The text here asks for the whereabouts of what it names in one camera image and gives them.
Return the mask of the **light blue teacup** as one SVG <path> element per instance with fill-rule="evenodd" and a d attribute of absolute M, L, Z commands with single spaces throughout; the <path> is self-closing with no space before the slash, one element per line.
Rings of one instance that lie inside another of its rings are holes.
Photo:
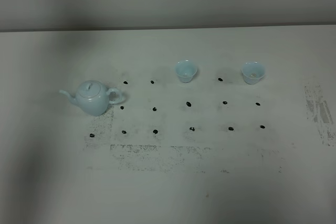
<path fill-rule="evenodd" d="M 256 84 L 265 76 L 266 68 L 259 62 L 246 62 L 241 73 L 247 84 Z"/>
<path fill-rule="evenodd" d="M 181 60 L 175 65 L 176 76 L 182 83 L 191 82 L 197 71 L 197 65 L 190 60 Z"/>

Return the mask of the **left light blue teacup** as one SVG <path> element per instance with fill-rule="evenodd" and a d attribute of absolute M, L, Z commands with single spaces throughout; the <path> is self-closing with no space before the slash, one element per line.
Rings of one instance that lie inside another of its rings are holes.
<path fill-rule="evenodd" d="M 181 60 L 175 65 L 176 76 L 182 83 L 191 82 L 197 71 L 197 65 L 190 60 Z"/>

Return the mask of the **light blue porcelain teapot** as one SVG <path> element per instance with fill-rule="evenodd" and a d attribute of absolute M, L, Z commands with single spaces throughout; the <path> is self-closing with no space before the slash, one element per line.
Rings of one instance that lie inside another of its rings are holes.
<path fill-rule="evenodd" d="M 59 90 L 59 93 L 65 95 L 72 105 L 91 116 L 100 116 L 105 113 L 109 105 L 119 104 L 124 100 L 119 89 L 108 88 L 94 80 L 81 83 L 74 96 L 65 90 Z"/>

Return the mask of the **right light blue teacup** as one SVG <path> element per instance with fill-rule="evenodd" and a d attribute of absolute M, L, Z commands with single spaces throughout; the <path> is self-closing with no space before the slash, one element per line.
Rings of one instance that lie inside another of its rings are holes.
<path fill-rule="evenodd" d="M 247 84 L 256 84 L 265 76 L 266 68 L 259 62 L 246 62 L 241 73 Z"/>

